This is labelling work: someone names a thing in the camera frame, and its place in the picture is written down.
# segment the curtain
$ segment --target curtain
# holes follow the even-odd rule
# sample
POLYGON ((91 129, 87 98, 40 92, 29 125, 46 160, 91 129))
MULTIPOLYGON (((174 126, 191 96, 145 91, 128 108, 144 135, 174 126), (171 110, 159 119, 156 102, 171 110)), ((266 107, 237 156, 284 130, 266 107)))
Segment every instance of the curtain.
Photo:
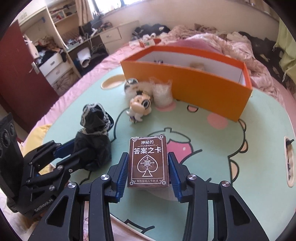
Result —
POLYGON ((79 26, 83 26, 94 19, 88 0, 75 0, 79 26))
POLYGON ((280 47, 284 50, 284 55, 279 62, 279 65, 285 72, 284 79, 287 74, 296 83, 296 42, 281 19, 279 21, 279 34, 275 47, 280 47))

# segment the brown card box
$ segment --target brown card box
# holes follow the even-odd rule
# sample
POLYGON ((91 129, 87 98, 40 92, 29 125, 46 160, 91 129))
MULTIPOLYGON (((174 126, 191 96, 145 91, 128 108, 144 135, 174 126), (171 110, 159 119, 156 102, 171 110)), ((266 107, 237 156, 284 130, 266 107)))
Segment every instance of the brown card box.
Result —
POLYGON ((128 187, 160 188, 168 186, 168 155, 165 136, 131 138, 128 187))

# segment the metal screw cap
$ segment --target metal screw cap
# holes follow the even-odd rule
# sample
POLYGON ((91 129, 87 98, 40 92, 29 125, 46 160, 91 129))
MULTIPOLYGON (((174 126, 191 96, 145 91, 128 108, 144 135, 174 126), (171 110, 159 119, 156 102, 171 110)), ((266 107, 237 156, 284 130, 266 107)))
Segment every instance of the metal screw cap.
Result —
POLYGON ((103 180, 103 181, 108 180, 109 177, 110 177, 110 176, 109 176, 108 174, 103 174, 103 175, 101 176, 101 180, 103 180))
POLYGON ((49 190, 50 190, 50 191, 53 191, 54 189, 55 189, 55 186, 54 186, 54 185, 50 185, 50 186, 49 186, 49 190))
POLYGON ((71 182, 68 184, 68 188, 74 188, 76 187, 76 183, 75 182, 71 182))
POLYGON ((188 178, 189 178, 190 180, 195 180, 195 179, 197 179, 197 176, 196 176, 195 174, 189 174, 189 175, 188 175, 188 178))
POLYGON ((230 186, 230 183, 228 181, 222 181, 221 184, 226 188, 230 186))

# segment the cartoon rug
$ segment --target cartoon rug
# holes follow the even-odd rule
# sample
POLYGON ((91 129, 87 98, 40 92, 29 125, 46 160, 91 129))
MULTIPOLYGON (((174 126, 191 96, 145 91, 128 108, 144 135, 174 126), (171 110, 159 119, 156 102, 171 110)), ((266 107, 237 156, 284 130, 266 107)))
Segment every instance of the cartoon rug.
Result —
MULTIPOLYGON (((85 91, 59 117, 44 142, 65 143, 81 129, 85 104, 99 102, 116 121, 109 132, 112 163, 99 171, 78 170, 71 181, 91 182, 118 163, 129 151, 131 137, 165 134, 167 150, 203 180, 231 182, 265 230, 270 241, 278 238, 291 220, 296 206, 296 188, 287 184, 285 137, 294 139, 286 111, 273 98, 254 89, 248 104, 235 123, 207 110, 175 100, 167 109, 152 106, 142 123, 132 124, 125 111, 123 85, 101 89, 103 81, 122 74, 121 67, 110 71, 85 91)), ((182 240, 187 204, 180 204, 172 188, 138 190, 126 188, 110 212, 132 228, 155 240, 182 240)), ((213 205, 209 201, 209 235, 213 239, 213 205)))

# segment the plush toy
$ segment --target plush toy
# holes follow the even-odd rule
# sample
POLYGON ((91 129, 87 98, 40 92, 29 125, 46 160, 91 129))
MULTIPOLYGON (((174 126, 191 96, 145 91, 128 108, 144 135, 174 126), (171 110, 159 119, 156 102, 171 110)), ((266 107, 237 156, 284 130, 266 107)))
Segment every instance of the plush toy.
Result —
POLYGON ((151 97, 142 91, 130 100, 130 109, 126 112, 133 123, 141 122, 142 116, 151 113, 151 97))

